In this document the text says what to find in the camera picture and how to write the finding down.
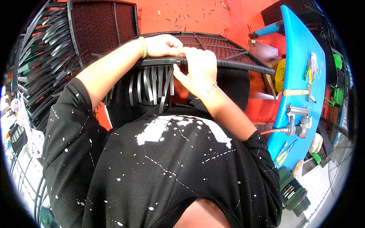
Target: silver bangle bracelet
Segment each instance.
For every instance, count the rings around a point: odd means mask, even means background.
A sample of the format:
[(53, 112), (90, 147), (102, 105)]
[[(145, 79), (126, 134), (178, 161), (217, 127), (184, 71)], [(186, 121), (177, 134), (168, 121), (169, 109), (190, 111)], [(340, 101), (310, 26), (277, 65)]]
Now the silver bangle bracelet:
[(200, 97), (196, 97), (195, 99), (196, 100), (199, 100), (200, 98), (202, 98), (202, 97), (204, 97), (204, 96), (206, 96), (206, 95), (208, 95), (208, 94), (210, 94), (215, 88), (217, 88), (218, 86), (217, 86), (217, 82), (215, 82), (215, 84), (214, 84), (214, 86), (211, 88), (211, 89), (209, 89), (209, 90), (207, 90), (207, 93), (206, 94), (204, 94), (204, 95), (202, 95), (202, 96), (200, 96)]

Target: red floor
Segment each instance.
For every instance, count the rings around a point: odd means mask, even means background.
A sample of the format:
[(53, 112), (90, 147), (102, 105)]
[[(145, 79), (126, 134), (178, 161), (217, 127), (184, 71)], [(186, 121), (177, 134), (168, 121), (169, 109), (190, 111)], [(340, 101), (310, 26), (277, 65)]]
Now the red floor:
[[(186, 31), (221, 34), (247, 48), (248, 33), (265, 26), (261, 11), (277, 1), (135, 0), (134, 2), (137, 4), (141, 34), (185, 31), (186, 27)], [(264, 36), (256, 41), (278, 48), (279, 56), (286, 53), (285, 38), (278, 33)], [(258, 77), (260, 75), (251, 76), (250, 94), (265, 89), (262, 80), (256, 80)], [(177, 103), (184, 103), (188, 91), (182, 85), (178, 85), (177, 80), (175, 83), (175, 92), (178, 95), (174, 100)], [(277, 109), (278, 103), (275, 104), (274, 101), (250, 98), (246, 114), (253, 122), (267, 122), (276, 114)]]

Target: brown woven wicker panel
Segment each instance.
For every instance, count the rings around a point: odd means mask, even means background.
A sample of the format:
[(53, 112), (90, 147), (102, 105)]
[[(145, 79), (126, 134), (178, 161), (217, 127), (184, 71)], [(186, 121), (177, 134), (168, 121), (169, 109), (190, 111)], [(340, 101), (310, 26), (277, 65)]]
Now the brown woven wicker panel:
[[(108, 54), (119, 46), (113, 3), (74, 4), (71, 11), (79, 52)], [(85, 58), (86, 66), (97, 58)]]
[(134, 14), (134, 6), (117, 3), (115, 4), (115, 9), (120, 43), (123, 44), (138, 35), (135, 28), (136, 18)]

